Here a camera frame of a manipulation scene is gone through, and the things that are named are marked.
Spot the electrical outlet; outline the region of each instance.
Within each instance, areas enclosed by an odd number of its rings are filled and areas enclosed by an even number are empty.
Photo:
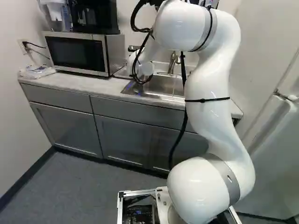
[[[20,46],[20,48],[21,48],[22,53],[23,53],[24,55],[28,54],[28,51],[26,51],[25,46],[24,46],[24,44],[23,44],[23,41],[27,41],[27,40],[25,40],[25,39],[19,39],[19,40],[17,40],[17,41],[18,41],[18,44],[19,44],[19,46]]]

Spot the plastic bag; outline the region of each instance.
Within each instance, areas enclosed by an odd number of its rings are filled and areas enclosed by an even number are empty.
[[[25,69],[19,71],[20,76],[27,79],[38,79],[50,74],[56,73],[56,70],[52,67],[29,65]]]

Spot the faucet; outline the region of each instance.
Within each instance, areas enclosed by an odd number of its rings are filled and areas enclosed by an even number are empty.
[[[170,56],[169,67],[168,67],[168,74],[173,74],[174,66],[176,64],[181,64],[181,58],[176,55],[176,52],[173,51]]]

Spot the gray cabinet door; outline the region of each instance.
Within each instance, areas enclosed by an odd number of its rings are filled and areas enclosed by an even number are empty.
[[[30,103],[53,145],[102,157],[93,115]]]
[[[152,134],[149,166],[154,170],[169,172],[168,156],[179,131],[152,127]],[[173,164],[176,165],[189,158],[201,156],[207,149],[208,142],[205,138],[195,133],[185,132],[174,152]]]
[[[151,143],[150,126],[98,115],[95,120],[104,158],[146,167]]]

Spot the gray carpet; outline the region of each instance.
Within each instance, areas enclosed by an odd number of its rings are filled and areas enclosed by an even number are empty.
[[[116,224],[117,192],[166,180],[56,153],[0,213],[0,224]],[[243,224],[278,224],[241,217]]]

